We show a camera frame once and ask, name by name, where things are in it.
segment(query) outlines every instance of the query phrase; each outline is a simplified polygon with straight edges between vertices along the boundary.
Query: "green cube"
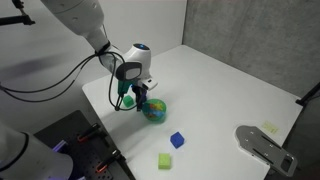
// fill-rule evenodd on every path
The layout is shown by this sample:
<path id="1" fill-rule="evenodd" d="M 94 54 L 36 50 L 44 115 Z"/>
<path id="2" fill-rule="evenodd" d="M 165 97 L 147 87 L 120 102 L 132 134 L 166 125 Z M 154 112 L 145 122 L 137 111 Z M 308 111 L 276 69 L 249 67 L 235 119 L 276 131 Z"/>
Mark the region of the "green cube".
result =
<path id="1" fill-rule="evenodd" d="M 134 104 L 133 98 L 130 95 L 124 97 L 122 102 L 126 107 L 130 107 Z"/>
<path id="2" fill-rule="evenodd" d="M 159 169 L 170 169 L 171 168 L 171 157 L 170 154 L 160 153 L 158 161 Z"/>

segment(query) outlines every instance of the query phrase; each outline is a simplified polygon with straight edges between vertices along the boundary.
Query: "blue toy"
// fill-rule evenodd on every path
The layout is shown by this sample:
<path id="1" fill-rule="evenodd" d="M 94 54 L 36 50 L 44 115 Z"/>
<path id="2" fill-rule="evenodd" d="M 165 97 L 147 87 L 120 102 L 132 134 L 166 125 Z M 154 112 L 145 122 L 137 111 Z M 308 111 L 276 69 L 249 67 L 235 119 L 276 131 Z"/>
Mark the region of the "blue toy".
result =
<path id="1" fill-rule="evenodd" d="M 182 135 L 179 132 L 176 132 L 175 134 L 173 134 L 170 137 L 170 141 L 171 141 L 172 145 L 176 149 L 178 149 L 184 143 L 184 138 L 182 137 Z"/>

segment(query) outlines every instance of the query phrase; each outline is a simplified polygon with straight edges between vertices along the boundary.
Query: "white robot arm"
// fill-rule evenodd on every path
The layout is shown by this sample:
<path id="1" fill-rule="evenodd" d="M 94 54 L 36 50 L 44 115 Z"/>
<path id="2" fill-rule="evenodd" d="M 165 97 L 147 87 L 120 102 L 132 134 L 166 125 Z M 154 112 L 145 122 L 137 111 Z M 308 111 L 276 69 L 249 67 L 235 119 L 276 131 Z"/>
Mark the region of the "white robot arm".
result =
<path id="1" fill-rule="evenodd" d="M 103 34 L 101 28 L 104 15 L 98 0 L 41 1 L 67 28 L 83 36 L 96 52 L 116 52 L 123 56 L 126 63 L 119 56 L 116 56 L 117 60 L 114 62 L 110 54 L 100 55 L 101 64 L 110 72 L 115 71 L 118 80 L 133 80 L 134 85 L 146 90 L 157 85 L 149 72 L 151 51 L 147 46 L 134 44 L 127 53 L 122 54 Z"/>

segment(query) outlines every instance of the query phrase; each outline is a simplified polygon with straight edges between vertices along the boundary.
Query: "white table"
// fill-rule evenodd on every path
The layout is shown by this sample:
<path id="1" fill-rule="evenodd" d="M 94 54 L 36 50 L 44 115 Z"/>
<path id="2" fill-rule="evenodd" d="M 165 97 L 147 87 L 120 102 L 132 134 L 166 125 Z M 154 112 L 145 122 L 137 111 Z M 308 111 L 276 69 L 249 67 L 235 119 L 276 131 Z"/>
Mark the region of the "white table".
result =
<path id="1" fill-rule="evenodd" d="M 159 85 L 149 96 L 167 104 L 162 124 L 115 112 L 110 76 L 83 86 L 137 180 L 262 180 L 269 166 L 239 148 L 235 129 L 257 126 L 282 145 L 302 109 L 296 96 L 183 45 L 153 57 L 151 74 Z M 261 128 L 266 121 L 276 134 Z M 170 143 L 176 131 L 186 139 L 179 149 Z M 159 153 L 171 154 L 171 170 L 158 170 Z"/>

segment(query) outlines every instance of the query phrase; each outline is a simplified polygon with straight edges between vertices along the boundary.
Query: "white wall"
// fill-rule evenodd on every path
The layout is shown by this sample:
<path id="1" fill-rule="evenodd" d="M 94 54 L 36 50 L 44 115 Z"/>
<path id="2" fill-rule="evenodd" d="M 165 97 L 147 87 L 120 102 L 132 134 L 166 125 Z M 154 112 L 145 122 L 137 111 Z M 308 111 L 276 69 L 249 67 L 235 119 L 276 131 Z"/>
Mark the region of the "white wall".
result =
<path id="1" fill-rule="evenodd" d="M 93 49 L 55 19 L 40 0 L 24 2 L 25 11 L 36 24 L 0 26 L 0 81 L 10 88 L 31 90 L 60 80 L 79 61 L 91 55 Z M 156 55 L 182 43 L 186 0 L 100 0 L 100 3 L 108 37 L 122 51 L 129 50 L 135 42 L 142 42 Z M 11 0 L 0 1 L 0 17 L 17 14 L 19 11 Z M 17 130 L 30 132 L 75 110 L 81 110 L 94 121 L 96 116 L 81 87 L 107 74 L 95 59 L 65 95 L 40 104 L 20 102 L 0 92 L 0 119 Z M 21 97 L 41 99 L 54 95 L 66 85 L 44 94 Z"/>

